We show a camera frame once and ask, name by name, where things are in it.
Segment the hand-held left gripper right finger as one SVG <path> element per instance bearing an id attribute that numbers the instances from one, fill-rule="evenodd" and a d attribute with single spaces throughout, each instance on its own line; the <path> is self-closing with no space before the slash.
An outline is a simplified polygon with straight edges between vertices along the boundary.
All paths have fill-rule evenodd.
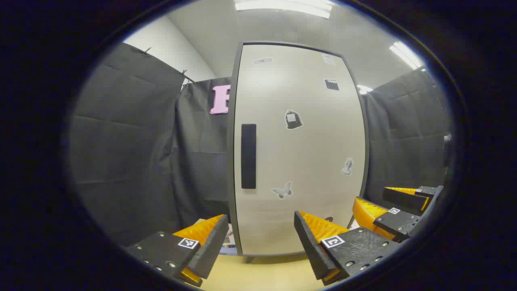
<path id="1" fill-rule="evenodd" d="M 364 227 L 349 230 L 300 211 L 294 212 L 294 227 L 316 279 L 325 286 L 360 276 L 404 245 Z"/>

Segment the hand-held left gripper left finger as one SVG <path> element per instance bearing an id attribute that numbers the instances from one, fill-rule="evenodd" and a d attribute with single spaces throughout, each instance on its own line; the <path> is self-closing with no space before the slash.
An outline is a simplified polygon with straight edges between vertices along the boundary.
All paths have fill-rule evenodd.
<path id="1" fill-rule="evenodd" d="M 168 279 L 200 287 L 207 279 L 229 230 L 220 214 L 174 233 L 158 231 L 125 250 Z"/>

